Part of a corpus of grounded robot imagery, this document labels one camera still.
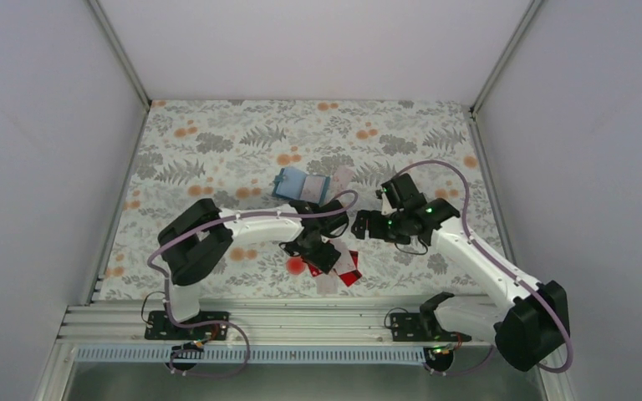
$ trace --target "red circle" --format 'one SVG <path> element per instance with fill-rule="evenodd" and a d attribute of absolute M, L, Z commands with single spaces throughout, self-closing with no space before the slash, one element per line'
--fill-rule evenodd
<path fill-rule="evenodd" d="M 298 276 L 306 270 L 306 263 L 304 263 L 300 257 L 292 257 L 287 261 L 287 272 Z"/>

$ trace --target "perforated metal strip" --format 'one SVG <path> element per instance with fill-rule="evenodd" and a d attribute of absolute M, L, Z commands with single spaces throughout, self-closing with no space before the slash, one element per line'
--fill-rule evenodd
<path fill-rule="evenodd" d="M 168 362 L 171 345 L 83 345 L 77 362 L 161 363 Z M 208 345 L 202 353 L 188 353 L 176 361 L 196 363 L 240 363 L 245 348 Z M 252 346 L 249 363 L 330 363 L 416 365 L 424 362 L 421 347 L 299 347 Z"/>

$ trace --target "floral tablecloth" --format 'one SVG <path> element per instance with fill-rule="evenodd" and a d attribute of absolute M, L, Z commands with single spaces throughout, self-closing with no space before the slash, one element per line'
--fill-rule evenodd
<path fill-rule="evenodd" d="M 439 159 L 471 183 L 469 222 L 499 251 L 501 242 L 461 106 L 411 101 L 184 101 L 153 102 L 135 158 L 135 172 L 114 239 L 99 299 L 141 299 L 163 287 L 146 258 L 161 228 L 194 201 L 259 209 L 283 202 L 271 196 L 281 167 L 333 175 L 354 171 L 355 209 L 379 209 L 375 190 L 404 166 Z M 428 199 L 443 197 L 461 209 L 464 193 L 451 171 L 411 171 Z M 355 213 L 350 212 L 351 222 Z M 363 277 L 336 296 L 480 294 L 458 266 L 430 251 L 412 256 L 382 241 L 343 236 L 359 253 Z M 277 244 L 235 247 L 200 285 L 201 297 L 318 297 L 317 282 L 287 264 Z"/>

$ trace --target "white wall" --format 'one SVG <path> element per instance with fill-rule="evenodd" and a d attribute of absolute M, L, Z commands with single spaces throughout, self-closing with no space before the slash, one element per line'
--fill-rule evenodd
<path fill-rule="evenodd" d="M 100 0 L 153 99 L 472 104 L 529 0 Z"/>
<path fill-rule="evenodd" d="M 551 1 L 481 117 L 520 265 L 568 292 L 582 400 L 642 399 L 642 1 Z"/>
<path fill-rule="evenodd" d="M 0 399 L 30 399 L 143 108 L 83 1 L 0 2 Z"/>

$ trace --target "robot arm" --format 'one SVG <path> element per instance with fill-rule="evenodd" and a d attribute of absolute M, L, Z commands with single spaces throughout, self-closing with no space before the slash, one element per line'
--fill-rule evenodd
<path fill-rule="evenodd" d="M 462 332 L 496 345 L 516 369 L 527 371 L 564 343 L 549 313 L 529 286 L 556 312 L 568 328 L 567 296 L 556 282 L 543 285 L 494 251 L 469 228 L 466 233 L 459 211 L 445 200 L 427 202 L 409 175 L 385 182 L 378 191 L 381 211 L 360 211 L 351 232 L 364 239 L 409 244 L 416 238 L 461 266 L 494 302 L 481 304 L 469 297 L 443 292 L 420 307 L 428 334 Z M 511 273 L 497 268 L 476 244 Z"/>
<path fill-rule="evenodd" d="M 322 272 L 328 273 L 340 257 L 333 244 L 326 242 L 332 233 L 349 224 L 348 215 L 338 213 L 323 218 L 300 218 L 289 215 L 337 211 L 338 200 L 326 205 L 293 200 L 274 209 L 242 211 L 218 209 L 211 199 L 201 199 L 183 212 L 159 234 L 163 246 L 181 234 L 204 223 L 222 219 L 223 223 L 203 231 L 203 237 L 191 236 L 161 255 L 171 274 L 170 306 L 173 318 L 183 322 L 200 312 L 198 283 L 211 274 L 234 242 L 236 246 L 261 241 L 279 241 L 290 256 L 300 256 Z"/>

